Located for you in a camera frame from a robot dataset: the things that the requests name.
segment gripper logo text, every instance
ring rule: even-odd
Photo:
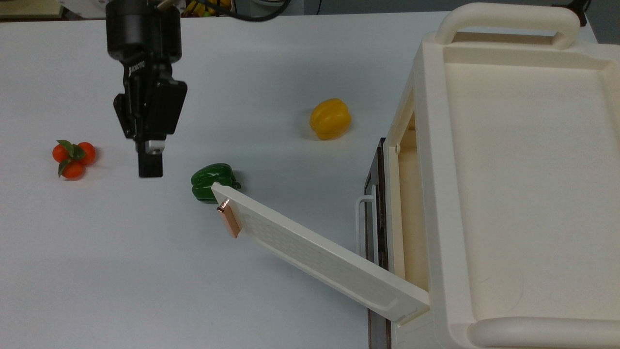
[[[136,70],[140,69],[140,68],[144,68],[145,64],[144,61],[129,67],[129,75],[131,75],[132,73],[134,73]]]

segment white tabletop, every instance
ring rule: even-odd
[[[229,163],[242,192],[353,250],[355,199],[444,16],[183,20],[189,90],[160,179],[138,178],[114,113],[104,22],[0,24],[0,347],[367,347],[364,307],[230,238],[189,179]],[[309,114],[333,97],[353,125],[324,142]],[[57,178],[56,139],[99,149],[83,179]]]

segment tomato leaf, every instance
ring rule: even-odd
[[[73,150],[75,150],[75,155],[73,156],[75,160],[82,160],[86,156],[84,149],[77,144],[73,145]]]
[[[67,159],[67,160],[63,160],[61,163],[58,164],[58,177],[59,178],[63,174],[64,168],[67,167],[67,165],[70,162],[71,162],[71,160]]]
[[[69,153],[69,157],[72,158],[75,154],[75,149],[73,148],[73,144],[67,140],[57,140],[58,144],[62,145],[63,148]]]

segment copper magnet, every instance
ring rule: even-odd
[[[234,218],[233,210],[230,206],[228,206],[228,201],[230,201],[230,199],[226,199],[222,202],[222,204],[218,206],[217,210],[224,221],[226,229],[228,229],[228,233],[230,233],[232,237],[237,238],[241,229],[239,228],[237,220]]]

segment green bell pepper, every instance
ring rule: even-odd
[[[215,182],[234,189],[241,188],[241,184],[234,177],[233,169],[226,163],[214,163],[201,168],[194,173],[191,182],[192,193],[196,199],[207,204],[218,203],[211,190],[211,186]]]

